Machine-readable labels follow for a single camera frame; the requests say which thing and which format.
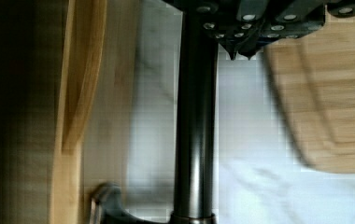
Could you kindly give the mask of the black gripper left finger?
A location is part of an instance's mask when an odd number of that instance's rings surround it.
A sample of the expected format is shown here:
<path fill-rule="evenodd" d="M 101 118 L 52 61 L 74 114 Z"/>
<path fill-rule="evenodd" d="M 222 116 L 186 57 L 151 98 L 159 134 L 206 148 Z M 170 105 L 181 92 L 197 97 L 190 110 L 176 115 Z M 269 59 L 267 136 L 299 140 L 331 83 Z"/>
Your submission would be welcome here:
<path fill-rule="evenodd" d="M 250 59 L 261 48 L 263 0 L 163 0 L 194 16 L 207 36 L 215 39 L 234 60 Z"/>

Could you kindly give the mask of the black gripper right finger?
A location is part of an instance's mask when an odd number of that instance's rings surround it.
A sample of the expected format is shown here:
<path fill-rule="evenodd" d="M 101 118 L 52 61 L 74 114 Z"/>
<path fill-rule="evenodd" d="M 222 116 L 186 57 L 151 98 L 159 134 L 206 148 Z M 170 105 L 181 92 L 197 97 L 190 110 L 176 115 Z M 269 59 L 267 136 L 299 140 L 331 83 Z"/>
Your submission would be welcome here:
<path fill-rule="evenodd" d="M 355 0 L 239 0 L 237 18 L 248 26 L 238 53 L 248 58 L 283 38 L 301 38 L 321 29 L 326 13 L 355 17 Z"/>

